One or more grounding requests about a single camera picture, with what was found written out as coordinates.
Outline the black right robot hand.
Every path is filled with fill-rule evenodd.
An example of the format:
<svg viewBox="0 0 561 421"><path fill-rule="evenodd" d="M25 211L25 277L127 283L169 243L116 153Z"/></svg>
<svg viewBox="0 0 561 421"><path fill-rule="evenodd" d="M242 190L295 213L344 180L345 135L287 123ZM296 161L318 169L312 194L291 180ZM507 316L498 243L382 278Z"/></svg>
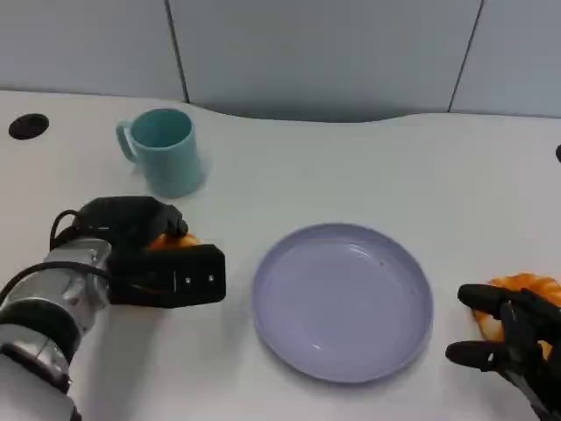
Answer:
<svg viewBox="0 0 561 421"><path fill-rule="evenodd" d="M497 373L526 396L539 419L559 420L560 308L529 289L487 284L460 286L458 300L500 321L504 340L452 343L446 358Z"/></svg>

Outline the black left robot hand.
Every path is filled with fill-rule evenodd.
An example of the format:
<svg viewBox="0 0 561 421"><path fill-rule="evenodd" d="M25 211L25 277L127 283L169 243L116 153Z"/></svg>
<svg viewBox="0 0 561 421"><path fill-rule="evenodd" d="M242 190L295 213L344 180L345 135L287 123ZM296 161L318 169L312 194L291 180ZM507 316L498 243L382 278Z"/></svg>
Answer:
<svg viewBox="0 0 561 421"><path fill-rule="evenodd" d="M150 246L162 235L180 239L188 233L181 212L151 196L98 197L80 208L75 226L84 236L131 248Z"/></svg>

